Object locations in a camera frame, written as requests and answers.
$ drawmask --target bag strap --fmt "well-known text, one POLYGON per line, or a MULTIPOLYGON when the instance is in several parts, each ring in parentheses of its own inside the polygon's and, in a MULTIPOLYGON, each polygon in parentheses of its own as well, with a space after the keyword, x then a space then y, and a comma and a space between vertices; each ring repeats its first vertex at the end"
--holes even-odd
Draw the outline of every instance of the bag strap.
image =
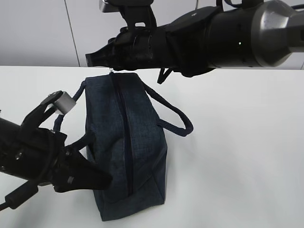
MULTIPOLYGON (((80 85, 80 88, 78 89, 78 91, 73 96, 73 100, 74 101, 78 101, 79 100, 79 98, 81 97, 81 95, 84 92, 85 88, 86 88, 86 82, 83 81, 81 83, 81 85, 80 85)), ((57 117, 57 119, 55 120, 55 123, 54 123, 53 131, 59 131, 60 132, 61 125, 62 125, 64 117, 65 117, 64 115, 59 115, 57 117)))
POLYGON ((171 123, 169 123, 165 120, 162 120, 162 119, 160 119, 159 122, 157 123, 158 126, 164 128, 164 129, 167 129, 168 131, 170 131, 172 133, 175 133, 175 134, 177 134, 179 136, 182 136, 182 137, 186 137, 188 134, 193 132, 193 125, 192 125, 191 121, 189 120, 189 118, 185 115, 185 113, 183 113, 177 107, 174 107, 173 105, 171 105, 168 101, 166 101, 162 96, 160 96, 152 88, 148 87, 144 82, 142 84, 143 84, 143 87, 144 87, 145 91, 147 92, 147 94, 151 98, 158 101, 159 103, 161 103, 162 105, 171 109, 177 115, 179 115, 181 120, 185 124, 186 128, 184 129, 184 128, 177 127, 177 126, 175 126, 175 125, 173 125, 173 124, 171 124, 171 123))

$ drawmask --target black cable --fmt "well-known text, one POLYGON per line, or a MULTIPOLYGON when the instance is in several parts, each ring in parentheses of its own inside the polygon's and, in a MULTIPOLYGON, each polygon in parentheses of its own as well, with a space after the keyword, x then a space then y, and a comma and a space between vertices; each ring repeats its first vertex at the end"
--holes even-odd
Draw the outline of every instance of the black cable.
POLYGON ((233 4, 231 0, 224 0, 226 2, 227 5, 230 5, 234 8, 241 8, 242 4, 233 4))
POLYGON ((300 10, 300 9, 304 9, 304 4, 300 4, 300 5, 295 5, 295 6, 292 6, 291 8, 293 8, 294 10, 300 10))
POLYGON ((10 207, 7 202, 0 204, 0 211, 5 210, 6 208, 10 207))

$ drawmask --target zipper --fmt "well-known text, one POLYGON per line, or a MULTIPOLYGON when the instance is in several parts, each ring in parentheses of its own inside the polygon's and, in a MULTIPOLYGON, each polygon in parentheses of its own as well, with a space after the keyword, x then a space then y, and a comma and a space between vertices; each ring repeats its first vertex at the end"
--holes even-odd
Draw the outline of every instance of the zipper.
POLYGON ((130 134, 130 126, 125 106, 125 100, 123 93, 121 91, 121 87, 119 85, 119 81, 117 80, 117 76, 115 74, 111 74, 111 79, 113 81, 113 85, 115 88, 115 92, 117 95, 118 106, 120 112, 123 117, 123 127, 124 127, 124 163, 126 169, 126 177, 127 177, 127 188, 128 188, 128 196, 133 194, 133 177, 134 177, 134 167, 133 167, 133 152, 131 147, 131 134, 130 134))

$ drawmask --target robotic arm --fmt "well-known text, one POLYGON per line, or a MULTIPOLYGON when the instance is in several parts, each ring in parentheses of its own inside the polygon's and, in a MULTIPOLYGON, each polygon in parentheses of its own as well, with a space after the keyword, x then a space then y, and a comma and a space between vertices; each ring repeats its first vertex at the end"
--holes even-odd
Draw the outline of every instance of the robotic arm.
POLYGON ((100 0, 103 12, 119 11, 128 27, 99 51, 87 54, 89 67, 114 70, 161 68, 159 83, 170 72, 186 77, 225 67, 275 67, 294 52, 304 52, 304 12, 282 1, 225 2, 189 12, 157 27, 153 0, 100 0), (136 23, 144 22, 145 27, 136 23))

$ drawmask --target dark blue bag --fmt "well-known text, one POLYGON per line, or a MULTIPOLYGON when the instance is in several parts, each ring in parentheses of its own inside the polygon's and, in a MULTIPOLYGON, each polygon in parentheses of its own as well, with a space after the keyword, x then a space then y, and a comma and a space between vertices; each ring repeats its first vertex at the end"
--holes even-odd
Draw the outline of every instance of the dark blue bag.
MULTIPOLYGON (((163 129, 185 137, 193 131, 187 116, 143 83, 137 74, 89 77, 86 130, 96 140, 87 146, 88 160, 113 176, 108 190, 94 190, 103 221, 121 219, 165 201, 167 143, 163 129), (186 128, 159 118, 147 94, 176 112, 186 128)), ((60 129, 63 117, 55 128, 60 129)))

